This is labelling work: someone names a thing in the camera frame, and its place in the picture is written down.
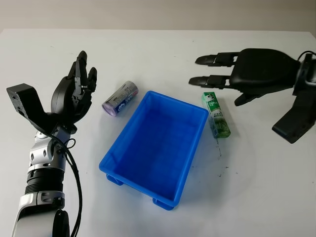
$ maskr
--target cylindrical can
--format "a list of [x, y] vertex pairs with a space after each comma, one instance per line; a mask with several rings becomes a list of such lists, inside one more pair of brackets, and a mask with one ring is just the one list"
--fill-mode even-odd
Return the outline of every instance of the cylindrical can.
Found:
[[138, 93], [137, 86], [131, 81], [127, 81], [103, 104], [103, 109], [110, 115], [116, 116], [121, 109]]

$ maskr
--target table surface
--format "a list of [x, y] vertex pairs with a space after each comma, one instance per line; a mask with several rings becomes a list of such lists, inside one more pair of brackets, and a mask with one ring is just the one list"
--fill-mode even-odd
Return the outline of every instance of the table surface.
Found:
[[[188, 85], [189, 78], [228, 75], [232, 69], [199, 66], [195, 59], [250, 47], [273, 48], [297, 58], [304, 50], [316, 50], [316, 40], [302, 32], [4, 30], [0, 34], [1, 236], [11, 234], [35, 134], [15, 112], [5, 88], [20, 83], [34, 86], [49, 111], [54, 89], [85, 50], [87, 68], [97, 68], [98, 82], [92, 106], [73, 136], [77, 144], [72, 153], [83, 191], [79, 237], [314, 237], [316, 128], [294, 145], [271, 130], [291, 108], [295, 99], [291, 90], [241, 107], [234, 106], [238, 91], [214, 90], [232, 134], [217, 142], [205, 126], [173, 211], [154, 205], [151, 197], [127, 185], [113, 184], [98, 168], [148, 90], [201, 106], [201, 94], [211, 89]], [[139, 95], [113, 118], [101, 104], [126, 80], [135, 82]], [[72, 229], [78, 194], [73, 174], [66, 169], [65, 209]]]

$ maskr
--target white tabletop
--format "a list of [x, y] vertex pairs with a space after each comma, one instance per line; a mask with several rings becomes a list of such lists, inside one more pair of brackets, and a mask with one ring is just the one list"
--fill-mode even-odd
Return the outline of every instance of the white tabletop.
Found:
[[[5, 89], [32, 85], [49, 111], [54, 89], [85, 50], [87, 68], [97, 68], [98, 81], [88, 114], [76, 124], [77, 144], [72, 148], [83, 191], [79, 237], [314, 237], [316, 127], [294, 145], [271, 130], [291, 108], [291, 90], [235, 107], [238, 91], [214, 89], [232, 134], [217, 144], [206, 124], [180, 203], [172, 211], [127, 185], [113, 184], [98, 168], [146, 91], [201, 106], [202, 93], [212, 89], [188, 85], [189, 78], [228, 75], [232, 69], [199, 66], [195, 59], [249, 47], [273, 48], [297, 58], [304, 50], [315, 50], [316, 40], [299, 32], [4, 30], [1, 236], [11, 234], [35, 134], [15, 112]], [[133, 81], [140, 93], [113, 118], [101, 104], [126, 80]], [[72, 229], [78, 194], [73, 174], [66, 169], [65, 209]]]

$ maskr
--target robotic hand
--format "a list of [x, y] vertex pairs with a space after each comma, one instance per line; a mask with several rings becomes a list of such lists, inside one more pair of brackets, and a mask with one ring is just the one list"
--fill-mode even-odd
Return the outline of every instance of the robotic hand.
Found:
[[79, 211], [71, 237], [78, 233], [82, 210], [82, 192], [77, 165], [66, 144], [77, 130], [74, 123], [89, 110], [95, 91], [97, 71], [87, 76], [87, 54], [82, 51], [51, 99], [46, 113], [36, 90], [26, 84], [7, 88], [15, 110], [38, 130], [30, 151], [25, 194], [20, 198], [12, 237], [69, 237], [69, 219], [63, 193], [66, 161], [74, 172], [79, 193]]
[[[306, 54], [301, 63], [300, 58]], [[243, 105], [265, 94], [294, 87], [292, 108], [272, 127], [290, 143], [296, 142], [316, 120], [316, 59], [303, 52], [298, 60], [272, 49], [247, 48], [241, 52], [199, 57], [197, 64], [210, 67], [234, 66], [230, 76], [191, 78], [189, 84], [208, 88], [236, 89], [243, 94], [235, 105]]]

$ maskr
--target background wall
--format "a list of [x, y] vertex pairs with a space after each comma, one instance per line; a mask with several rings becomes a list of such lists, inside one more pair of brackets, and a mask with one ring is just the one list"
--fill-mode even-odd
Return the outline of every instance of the background wall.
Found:
[[3, 28], [274, 30], [316, 35], [316, 0], [0, 0]]

